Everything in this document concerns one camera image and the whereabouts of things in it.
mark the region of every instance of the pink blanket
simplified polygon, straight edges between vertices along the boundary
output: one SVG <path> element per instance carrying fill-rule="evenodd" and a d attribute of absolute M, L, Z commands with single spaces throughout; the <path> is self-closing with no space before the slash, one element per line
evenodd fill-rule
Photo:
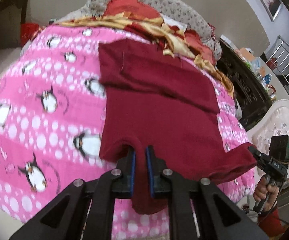
<path fill-rule="evenodd" d="M 0 80 L 0 208 L 28 221 L 74 179 L 97 179 L 115 167 L 99 159 L 106 97 L 98 43 L 141 37 L 110 28 L 50 26 Z M 226 151 L 247 142 L 233 100 L 214 85 Z M 254 191 L 253 170 L 219 188 L 234 202 Z M 138 215 L 117 200 L 112 238 L 168 232 L 167 211 Z"/>

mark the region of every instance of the bed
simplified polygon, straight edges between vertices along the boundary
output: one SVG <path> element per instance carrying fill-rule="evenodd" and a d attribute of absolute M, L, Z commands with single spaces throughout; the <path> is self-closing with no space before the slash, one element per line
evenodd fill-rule
<path fill-rule="evenodd" d="M 88 0 L 58 22 L 102 15 L 111 0 Z M 179 0 L 139 0 L 195 30 L 215 62 L 219 41 L 207 22 Z M 0 80 L 0 210 L 12 225 L 7 239 L 74 179 L 96 179 L 115 167 L 99 158 L 106 120 L 106 93 L 99 83 L 99 43 L 148 39 L 110 27 L 65 28 L 52 25 L 22 50 Z M 192 67 L 192 60 L 182 57 Z M 199 70 L 214 87 L 222 146 L 229 152 L 248 142 L 235 118 L 234 101 L 221 82 Z M 238 202 L 254 191 L 254 171 L 218 185 Z M 116 202 L 113 239 L 167 237 L 167 211 L 138 215 L 129 200 Z"/>

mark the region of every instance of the hand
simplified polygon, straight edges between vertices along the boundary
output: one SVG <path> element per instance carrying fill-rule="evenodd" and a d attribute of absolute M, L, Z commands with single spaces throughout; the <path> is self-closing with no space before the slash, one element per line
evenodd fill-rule
<path fill-rule="evenodd" d="M 266 199 L 266 194 L 270 192 L 271 195 L 267 201 L 267 203 L 265 204 L 264 208 L 263 208 L 263 212 L 269 211 L 272 206 L 274 205 L 278 194 L 279 194 L 279 188 L 277 186 L 273 186 L 273 185 L 268 185 L 266 186 L 266 179 L 264 176 L 261 177 L 257 187 L 254 190 L 253 193 L 253 198 L 255 201 L 260 201 L 262 199 Z"/>

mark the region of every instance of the red bucket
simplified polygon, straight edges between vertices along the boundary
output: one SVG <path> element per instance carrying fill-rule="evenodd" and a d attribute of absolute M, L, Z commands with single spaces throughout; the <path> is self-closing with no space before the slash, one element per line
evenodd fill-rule
<path fill-rule="evenodd" d="M 39 29 L 36 23 L 24 23 L 21 25 L 21 46 L 23 47 L 31 36 Z"/>

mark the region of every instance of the metal screw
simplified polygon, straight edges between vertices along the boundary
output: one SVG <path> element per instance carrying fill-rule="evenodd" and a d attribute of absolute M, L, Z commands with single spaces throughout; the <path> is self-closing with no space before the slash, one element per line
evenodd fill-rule
<path fill-rule="evenodd" d="M 76 179 L 73 182 L 73 185 L 76 186 L 76 187 L 80 187 L 80 186 L 82 186 L 82 184 L 83 184 L 83 180 L 82 179 Z"/>
<path fill-rule="evenodd" d="M 202 178 L 200 182 L 202 183 L 202 185 L 208 186 L 211 181 L 208 178 Z"/>
<path fill-rule="evenodd" d="M 173 171 L 171 169 L 164 169 L 162 172 L 166 176 L 172 175 Z"/>
<path fill-rule="evenodd" d="M 113 170 L 111 171 L 111 174 L 112 174 L 113 176 L 118 176 L 118 175 L 121 174 L 121 170 L 119 170 L 119 169 L 113 169 Z"/>

